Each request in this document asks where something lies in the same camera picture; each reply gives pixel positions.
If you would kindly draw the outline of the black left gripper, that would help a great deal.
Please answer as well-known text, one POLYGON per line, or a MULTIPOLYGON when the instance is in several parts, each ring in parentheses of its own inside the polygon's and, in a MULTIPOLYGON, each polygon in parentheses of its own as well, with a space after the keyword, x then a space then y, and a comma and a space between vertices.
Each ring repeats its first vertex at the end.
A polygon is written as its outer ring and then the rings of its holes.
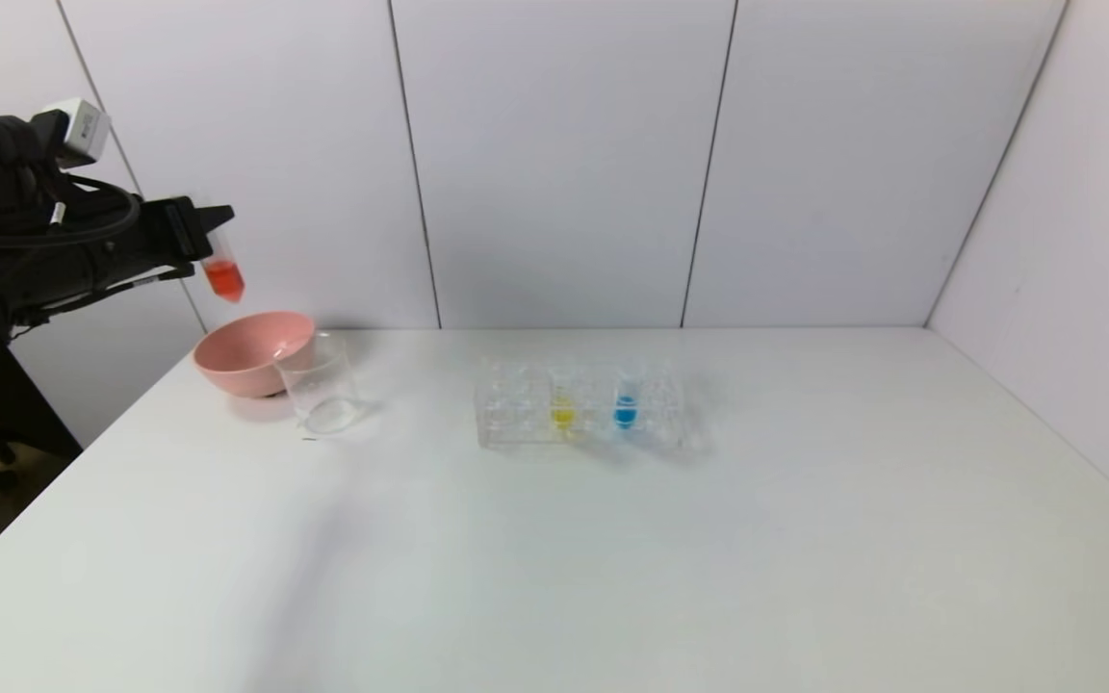
POLYGON ((185 279, 194 264, 212 254, 208 234, 235 217, 232 206, 196 207, 185 196, 131 198, 140 203, 135 224, 93 246, 92 291, 128 282, 185 279))

